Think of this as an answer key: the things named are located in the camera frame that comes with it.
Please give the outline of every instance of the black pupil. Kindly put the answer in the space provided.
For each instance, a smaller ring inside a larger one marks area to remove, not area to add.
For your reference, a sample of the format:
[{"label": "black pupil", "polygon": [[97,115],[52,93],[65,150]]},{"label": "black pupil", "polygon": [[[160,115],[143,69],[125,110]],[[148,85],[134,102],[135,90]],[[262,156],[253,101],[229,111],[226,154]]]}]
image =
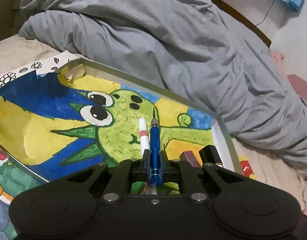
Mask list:
[{"label": "black pupil", "polygon": [[99,121],[106,119],[107,116],[108,116],[107,111],[105,109],[103,109],[102,107],[98,107],[98,106],[93,106],[90,109],[90,113],[91,113],[92,117],[96,118]]},{"label": "black pupil", "polygon": [[130,103],[129,106],[130,106],[130,108],[135,109],[135,110],[139,110],[140,109],[140,106],[138,106],[135,103]]},{"label": "black pupil", "polygon": [[102,95],[92,94],[89,96],[89,99],[99,106],[106,105],[106,98]]},{"label": "black pupil", "polygon": [[130,98],[135,103],[142,103],[142,99],[139,96],[131,96]]}]

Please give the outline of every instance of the white paper with flower drawings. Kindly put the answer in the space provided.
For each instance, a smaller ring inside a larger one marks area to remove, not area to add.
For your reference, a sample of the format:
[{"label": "white paper with flower drawings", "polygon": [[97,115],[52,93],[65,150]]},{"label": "white paper with flower drawings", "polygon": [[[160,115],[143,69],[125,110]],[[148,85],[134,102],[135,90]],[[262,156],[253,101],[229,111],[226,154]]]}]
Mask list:
[{"label": "white paper with flower drawings", "polygon": [[21,77],[31,71],[36,71],[37,75],[54,72],[62,65],[66,64],[70,60],[78,58],[76,55],[71,54],[67,50],[50,58],[31,62],[25,66],[17,68],[13,71],[6,72],[0,75],[0,88],[8,84],[12,80]]}]

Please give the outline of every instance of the dinosaur mouth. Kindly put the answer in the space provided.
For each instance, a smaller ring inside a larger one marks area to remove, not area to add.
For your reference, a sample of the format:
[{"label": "dinosaur mouth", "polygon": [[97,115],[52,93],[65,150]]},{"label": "dinosaur mouth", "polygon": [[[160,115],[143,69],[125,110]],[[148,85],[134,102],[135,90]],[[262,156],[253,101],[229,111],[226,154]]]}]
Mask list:
[{"label": "dinosaur mouth", "polygon": [[129,144],[134,144],[134,143],[140,144],[140,142],[137,140],[137,136],[136,135],[134,135],[132,133],[130,135],[132,136],[132,140],[129,142]]}]

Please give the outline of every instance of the blue painted area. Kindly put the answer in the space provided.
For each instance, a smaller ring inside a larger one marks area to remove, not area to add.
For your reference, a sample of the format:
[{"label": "blue painted area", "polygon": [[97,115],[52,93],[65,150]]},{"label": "blue painted area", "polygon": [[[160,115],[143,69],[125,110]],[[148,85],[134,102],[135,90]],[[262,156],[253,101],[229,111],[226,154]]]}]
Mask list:
[{"label": "blue painted area", "polygon": [[132,88],[132,87],[127,87],[127,86],[123,86],[123,85],[120,85],[120,88],[121,89],[125,89],[125,90],[131,90],[131,91],[134,91],[136,93],[138,93],[139,95],[141,95],[142,97],[146,98],[147,100],[149,100],[150,102],[152,102],[153,104],[155,104],[160,97],[158,96],[154,96],[150,93],[147,93],[147,92],[143,92],[139,89],[135,89],[135,88]]},{"label": "blue painted area", "polygon": [[191,128],[195,129],[210,129],[212,127],[212,115],[202,113],[195,109],[189,108],[187,114],[191,116]]},{"label": "blue painted area", "polygon": [[37,76],[35,71],[0,88],[0,96],[15,105],[48,118],[83,120],[68,103],[94,105],[78,90],[63,86],[56,73]]},{"label": "blue painted area", "polygon": [[76,171],[80,171],[84,168],[102,162],[104,155],[68,165],[58,166],[58,164],[94,141],[95,140],[78,138],[74,142],[68,144],[60,152],[52,156],[52,158],[49,160],[39,165],[27,165],[27,167],[47,180],[55,180]]}]

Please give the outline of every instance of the blue screwdriver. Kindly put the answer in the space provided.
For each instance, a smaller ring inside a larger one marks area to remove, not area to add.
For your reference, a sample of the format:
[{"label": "blue screwdriver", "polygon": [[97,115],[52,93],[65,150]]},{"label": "blue screwdriver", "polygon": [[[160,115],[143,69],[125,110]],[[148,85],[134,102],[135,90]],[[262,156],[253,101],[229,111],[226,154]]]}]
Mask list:
[{"label": "blue screwdriver", "polygon": [[158,120],[153,109],[150,128],[150,179],[149,184],[161,184],[160,174],[160,131]]}]

